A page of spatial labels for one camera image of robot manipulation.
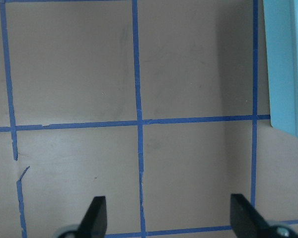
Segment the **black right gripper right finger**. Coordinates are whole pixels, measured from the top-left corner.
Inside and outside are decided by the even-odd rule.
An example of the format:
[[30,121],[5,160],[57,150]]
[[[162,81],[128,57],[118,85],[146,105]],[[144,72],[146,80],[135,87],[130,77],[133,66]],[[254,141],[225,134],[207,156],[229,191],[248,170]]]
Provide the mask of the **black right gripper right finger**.
[[230,226],[237,238],[277,238],[270,226],[242,194],[230,196]]

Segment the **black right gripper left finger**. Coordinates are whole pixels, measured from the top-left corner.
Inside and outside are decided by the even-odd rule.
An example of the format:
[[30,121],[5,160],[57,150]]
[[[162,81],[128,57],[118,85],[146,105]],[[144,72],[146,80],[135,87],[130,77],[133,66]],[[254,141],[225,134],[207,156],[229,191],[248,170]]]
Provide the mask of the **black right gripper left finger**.
[[83,220],[75,232],[76,238],[104,238],[107,231],[106,197],[93,198]]

